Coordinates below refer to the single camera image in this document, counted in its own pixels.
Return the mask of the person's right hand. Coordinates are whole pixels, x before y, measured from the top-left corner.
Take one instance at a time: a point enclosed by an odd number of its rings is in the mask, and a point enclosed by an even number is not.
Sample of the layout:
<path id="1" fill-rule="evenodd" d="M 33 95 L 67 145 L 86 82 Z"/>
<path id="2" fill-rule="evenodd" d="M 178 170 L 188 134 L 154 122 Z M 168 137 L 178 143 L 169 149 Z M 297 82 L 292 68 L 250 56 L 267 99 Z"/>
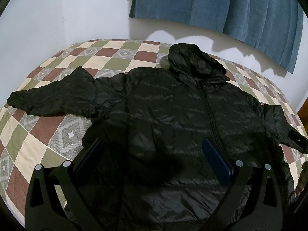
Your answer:
<path id="1" fill-rule="evenodd" d="M 304 162 L 302 165 L 302 171 L 298 179 L 298 184 L 295 188 L 296 196 L 299 196 L 303 192 L 307 184 L 307 181 L 308 181 L 308 161 Z"/>

